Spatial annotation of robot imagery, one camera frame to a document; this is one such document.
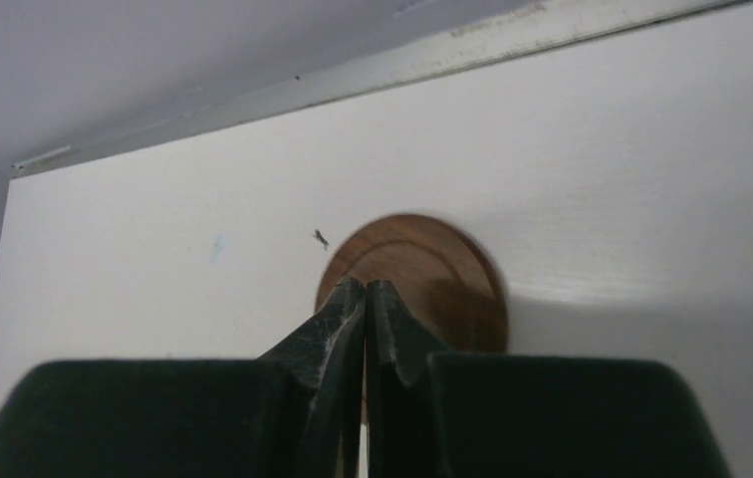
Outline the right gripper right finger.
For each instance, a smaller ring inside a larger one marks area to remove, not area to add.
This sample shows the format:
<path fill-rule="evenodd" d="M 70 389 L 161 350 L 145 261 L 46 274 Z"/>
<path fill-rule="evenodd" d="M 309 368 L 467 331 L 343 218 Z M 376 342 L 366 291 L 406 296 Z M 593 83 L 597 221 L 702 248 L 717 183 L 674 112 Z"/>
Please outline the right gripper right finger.
<path fill-rule="evenodd" d="M 726 477 L 699 403 L 637 359 L 461 353 L 386 281 L 366 292 L 373 477 Z"/>

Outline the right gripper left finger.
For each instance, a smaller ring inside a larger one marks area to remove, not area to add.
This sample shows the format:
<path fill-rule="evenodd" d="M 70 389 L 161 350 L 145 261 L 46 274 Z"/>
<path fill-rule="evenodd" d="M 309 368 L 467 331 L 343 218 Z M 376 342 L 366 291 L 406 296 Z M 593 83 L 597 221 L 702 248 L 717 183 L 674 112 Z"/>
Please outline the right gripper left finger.
<path fill-rule="evenodd" d="M 365 288 L 253 359 L 40 364 L 0 409 L 0 477 L 355 477 Z"/>

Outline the dark wooden coaster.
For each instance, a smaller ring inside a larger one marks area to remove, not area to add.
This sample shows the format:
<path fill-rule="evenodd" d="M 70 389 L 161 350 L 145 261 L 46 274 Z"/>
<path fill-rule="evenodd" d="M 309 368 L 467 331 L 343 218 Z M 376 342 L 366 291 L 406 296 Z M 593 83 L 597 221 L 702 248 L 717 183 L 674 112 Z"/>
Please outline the dark wooden coaster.
<path fill-rule="evenodd" d="M 494 261 L 468 232 L 443 219 L 398 213 L 361 226 L 334 250 L 317 306 L 343 277 L 391 282 L 411 314 L 454 350 L 503 354 L 508 348 L 506 293 Z"/>

